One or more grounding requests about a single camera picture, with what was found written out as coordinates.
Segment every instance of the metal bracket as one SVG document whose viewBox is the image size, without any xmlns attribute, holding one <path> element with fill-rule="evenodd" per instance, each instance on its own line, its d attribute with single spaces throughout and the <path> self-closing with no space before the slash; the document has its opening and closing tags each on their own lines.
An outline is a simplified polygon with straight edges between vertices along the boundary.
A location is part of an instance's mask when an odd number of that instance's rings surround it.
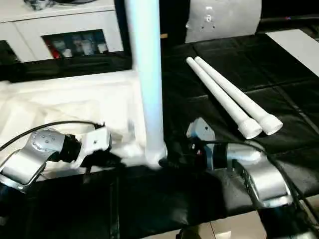
<svg viewBox="0 0 319 239">
<path fill-rule="evenodd" d="M 65 135 L 49 128 L 33 132 L 26 145 L 0 165 L 0 182 L 25 192 L 44 170 L 47 160 L 61 152 Z"/>
</svg>

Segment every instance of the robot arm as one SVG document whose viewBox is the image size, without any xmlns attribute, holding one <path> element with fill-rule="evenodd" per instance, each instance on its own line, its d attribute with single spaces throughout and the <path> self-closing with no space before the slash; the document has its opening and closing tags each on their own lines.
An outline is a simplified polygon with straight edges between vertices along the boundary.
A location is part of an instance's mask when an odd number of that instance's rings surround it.
<svg viewBox="0 0 319 239">
<path fill-rule="evenodd" d="M 47 161 L 63 160 L 71 168 L 78 168 L 86 156 L 110 146 L 111 135 L 105 127 L 83 135 L 81 141 L 74 135 L 43 128 L 33 132 L 26 145 L 0 165 L 0 182 L 25 193 L 43 172 Z"/>
</svg>

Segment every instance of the white cylindrical pole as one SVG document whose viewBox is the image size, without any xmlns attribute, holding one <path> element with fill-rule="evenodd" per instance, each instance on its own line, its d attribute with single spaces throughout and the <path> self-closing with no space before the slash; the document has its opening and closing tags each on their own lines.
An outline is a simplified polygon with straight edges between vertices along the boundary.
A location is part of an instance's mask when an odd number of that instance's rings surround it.
<svg viewBox="0 0 319 239">
<path fill-rule="evenodd" d="M 262 131 L 260 125 L 250 118 L 224 91 L 215 83 L 211 77 L 194 61 L 188 57 L 186 62 L 199 76 L 204 85 L 210 90 L 214 97 L 225 108 L 229 115 L 238 125 L 238 130 L 246 139 L 256 137 Z"/>
<path fill-rule="evenodd" d="M 231 98 L 259 123 L 267 135 L 274 134 L 281 129 L 283 123 L 277 117 L 267 113 L 199 56 L 195 57 L 195 61 Z"/>
<path fill-rule="evenodd" d="M 160 65 L 160 7 L 158 0 L 126 0 L 133 70 L 141 84 L 146 127 L 145 156 L 150 167 L 166 157 Z"/>
</svg>

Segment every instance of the black padded mat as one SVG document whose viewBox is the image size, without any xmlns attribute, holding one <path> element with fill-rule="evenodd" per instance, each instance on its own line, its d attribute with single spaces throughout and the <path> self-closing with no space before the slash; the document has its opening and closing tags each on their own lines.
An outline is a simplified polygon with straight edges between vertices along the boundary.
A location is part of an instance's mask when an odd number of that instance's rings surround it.
<svg viewBox="0 0 319 239">
<path fill-rule="evenodd" d="M 165 138 L 184 135 L 190 122 L 203 117 L 215 130 L 217 139 L 244 139 L 230 116 L 186 64 L 186 57 L 196 55 L 284 122 L 284 127 L 275 135 L 261 134 L 256 140 L 280 161 L 302 191 L 307 195 L 319 193 L 318 77 L 266 35 L 205 41 L 162 50 Z M 1 79 L 17 82 L 110 72 L 128 69 L 130 64 L 130 58 L 121 55 L 18 64 L 1 68 Z M 104 177 L 109 174 L 104 171 L 98 175 L 107 181 Z M 68 177 L 34 185 L 28 203 L 21 205 L 23 217 L 17 212 L 12 219 L 15 226 L 28 232 L 20 238 L 36 238 L 39 234 L 41 238 L 50 238 L 52 228 L 41 220 L 49 220 L 55 230 L 53 235 L 61 238 L 81 238 L 78 235 L 107 238 L 110 226 L 107 218 L 114 215 L 108 212 L 112 195 L 108 186 L 112 183 L 103 185 L 93 180 L 92 184 L 84 184 L 82 177 L 77 177 L 81 180 Z M 142 238 L 253 209 L 238 176 L 225 170 L 213 175 L 195 175 L 134 167 L 122 171 L 119 180 L 122 238 Z M 63 193 L 71 184 L 74 185 L 72 193 L 65 194 L 65 201 L 70 203 L 79 197 L 84 211 L 72 210 L 72 216 L 68 216 L 67 206 L 57 206 L 46 214 L 47 201 L 58 199 L 55 194 L 60 193 L 59 188 Z M 82 197 L 83 192 L 91 197 Z M 57 220 L 60 215 L 61 221 L 50 220 L 50 214 Z M 87 226 L 80 223 L 83 216 Z"/>
</svg>

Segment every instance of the black cable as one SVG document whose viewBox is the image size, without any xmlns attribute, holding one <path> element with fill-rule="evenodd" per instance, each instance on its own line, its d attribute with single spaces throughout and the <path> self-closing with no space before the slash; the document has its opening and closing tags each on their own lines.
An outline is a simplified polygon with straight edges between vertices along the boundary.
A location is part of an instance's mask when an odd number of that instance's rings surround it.
<svg viewBox="0 0 319 239">
<path fill-rule="evenodd" d="M 18 139 L 20 139 L 20 138 L 22 138 L 22 137 L 24 137 L 24 136 L 26 136 L 26 135 L 34 132 L 34 131 L 37 131 L 37 130 L 42 129 L 42 128 L 50 127 L 50 126 L 53 126 L 53 125 L 59 125 L 59 124 L 65 124 L 65 123 L 83 123 L 83 124 L 91 124 L 94 128 L 101 127 L 101 125 L 98 124 L 98 123 L 94 123 L 94 122 L 91 122 L 91 121 L 84 121 L 84 120 L 65 120 L 65 121 L 57 121 L 57 122 L 52 122 L 52 123 L 46 123 L 46 124 L 34 127 L 32 129 L 29 129 L 26 132 L 23 132 L 23 133 L 17 135 L 13 139 L 9 140 L 7 143 L 2 145 L 0 147 L 0 151 L 4 150 L 9 145 L 11 145 L 12 143 L 16 142 Z"/>
</svg>

